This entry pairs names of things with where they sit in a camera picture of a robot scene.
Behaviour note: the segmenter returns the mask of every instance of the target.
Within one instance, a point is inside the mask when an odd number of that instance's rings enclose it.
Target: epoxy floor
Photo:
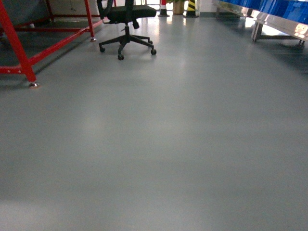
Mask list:
[[[0,230],[307,231],[307,49],[241,19],[140,25],[156,56],[100,53],[109,25],[34,66],[39,89],[0,76]]]

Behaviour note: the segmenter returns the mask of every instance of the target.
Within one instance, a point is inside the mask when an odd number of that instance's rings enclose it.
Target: red metal frame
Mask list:
[[[51,6],[49,3],[49,0],[45,0],[47,4],[48,11],[50,13],[49,18],[44,18],[40,20],[36,20],[33,22],[28,22],[24,24],[20,24],[17,26],[13,26],[12,22],[10,21],[10,18],[4,8],[4,5],[2,3],[2,0],[0,0],[0,23],[2,26],[2,29],[0,29],[0,36],[4,32],[16,54],[16,57],[19,61],[19,65],[17,66],[0,66],[0,74],[24,74],[26,75],[29,82],[35,82],[36,77],[32,69],[32,65],[36,64],[37,62],[41,61],[48,55],[52,54],[53,52],[59,50],[61,47],[65,46],[69,42],[73,41],[80,35],[82,35],[85,32],[90,32],[92,40],[94,41],[94,28],[98,25],[102,24],[102,20],[93,23],[92,17],[99,17],[99,15],[91,15],[90,12],[90,6],[89,6],[89,0],[84,0],[86,12],[87,15],[54,15],[51,11]],[[32,23],[45,21],[45,20],[54,20],[55,17],[87,17],[89,26],[86,28],[24,28],[25,26],[28,26]],[[72,35],[64,38],[60,42],[52,45],[51,47],[43,50],[42,52],[36,54],[35,56],[28,59],[24,48],[17,36],[16,31],[35,31],[35,32],[73,32]]]

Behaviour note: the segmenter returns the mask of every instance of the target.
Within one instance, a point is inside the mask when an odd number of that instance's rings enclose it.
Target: chair backrest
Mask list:
[[[109,14],[109,12],[111,11],[111,8],[112,8],[113,1],[114,0],[107,0],[107,7],[104,9],[103,4],[102,4],[102,0],[97,0],[97,7],[98,7],[98,11],[100,13],[101,19],[104,19]]]
[[[101,19],[104,19],[109,14],[109,12],[112,9],[113,1],[114,0],[107,0],[107,7],[104,9],[102,0],[97,0],[97,7],[100,13]],[[134,20],[133,19],[133,6],[134,6],[134,0],[125,0],[125,10],[126,10],[125,21],[127,23]]]

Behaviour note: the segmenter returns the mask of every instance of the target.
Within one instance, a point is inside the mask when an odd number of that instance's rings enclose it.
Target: chair wheel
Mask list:
[[[124,59],[124,56],[123,56],[122,54],[119,54],[119,55],[117,56],[117,58],[118,58],[119,60],[123,60],[123,59]]]
[[[105,48],[105,47],[100,47],[100,51],[101,51],[101,53],[104,53],[104,52],[105,52],[105,50],[106,50],[106,48]]]

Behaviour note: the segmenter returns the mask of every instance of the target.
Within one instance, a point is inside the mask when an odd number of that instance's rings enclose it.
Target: office chair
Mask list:
[[[108,41],[101,42],[99,44],[100,51],[105,52],[105,47],[103,45],[119,42],[120,47],[118,50],[118,59],[123,60],[124,56],[121,54],[125,45],[129,42],[136,42],[142,45],[148,46],[151,49],[151,54],[155,55],[156,50],[154,49],[153,42],[149,37],[137,36],[129,34],[129,26],[128,23],[132,22],[133,27],[135,29],[139,28],[139,24],[137,22],[137,18],[145,18],[145,17],[155,17],[156,9],[146,6],[146,5],[134,5],[134,0],[125,0],[125,6],[115,6],[113,7],[113,0],[108,0],[107,7],[103,9],[102,0],[97,0],[97,6],[100,13],[101,19],[107,17],[109,19],[108,23],[105,24],[117,24],[117,23],[125,23],[125,35],[119,36],[114,39],[110,39]]]

